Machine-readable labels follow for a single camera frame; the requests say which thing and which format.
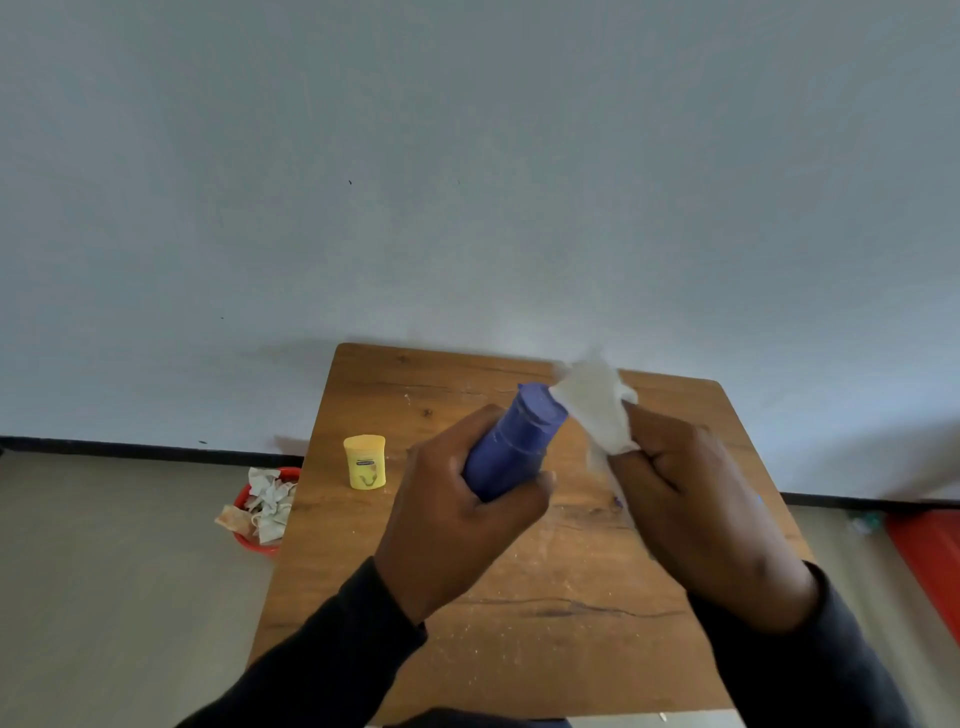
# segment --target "table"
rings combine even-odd
[[[715,381],[623,372],[647,407],[720,436],[787,539],[800,530]],[[373,553],[406,449],[486,402],[508,406],[552,365],[492,356],[341,344],[303,464],[251,660],[295,631]],[[387,438],[387,484],[349,488],[343,441]],[[650,558],[604,482],[586,436],[561,428],[545,467],[549,511],[465,596],[427,622],[430,640],[400,671],[374,723],[445,705],[514,717],[729,708],[684,591]]]

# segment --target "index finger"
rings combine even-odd
[[[623,402],[623,408],[627,410],[631,438],[650,458],[675,449],[684,433],[693,427],[684,420],[651,412],[627,401]]]
[[[496,425],[506,410],[496,404],[485,404],[476,412],[471,412],[463,420],[455,423],[435,436],[434,447],[453,457],[457,465],[463,467],[467,454],[480,442],[480,438]]]

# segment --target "crumpled tissue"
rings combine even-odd
[[[280,480],[280,471],[263,468],[250,468],[247,478],[250,495],[243,510],[232,505],[224,506],[224,512],[216,522],[231,531],[241,533],[249,540],[253,539],[244,531],[252,530],[251,535],[262,546],[283,538],[290,509],[294,504],[297,483],[284,483]]]
[[[587,432],[590,439],[587,465],[593,471],[606,474],[613,494],[624,506],[625,518],[633,525],[623,489],[613,477],[607,456],[640,449],[630,436],[630,423],[621,404],[624,400],[637,404],[636,391],[623,383],[617,370],[599,352],[562,368],[559,374],[561,380],[550,387],[550,395]]]

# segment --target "dark long-sleeve shirt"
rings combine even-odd
[[[750,728],[913,725],[900,691],[850,610],[826,575],[812,565],[810,570],[820,583],[820,599],[804,624],[786,635],[760,634],[723,609],[689,597],[744,723]],[[396,671],[426,639],[423,625],[405,617],[368,559],[303,627],[180,728],[365,726]],[[403,725],[527,723],[437,710]]]

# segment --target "baseboard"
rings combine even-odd
[[[125,457],[134,460],[173,460],[182,463],[242,465],[257,468],[282,468],[303,465],[298,455],[275,452],[246,452],[228,449],[166,448],[158,445],[101,443],[90,440],[55,440],[43,437],[0,437],[0,451],[49,452],[55,455],[94,455]],[[841,508],[848,511],[884,511],[886,513],[921,513],[933,508],[960,509],[960,500],[888,500],[843,496],[816,496],[807,493],[781,493],[787,505],[812,505],[818,508]]]

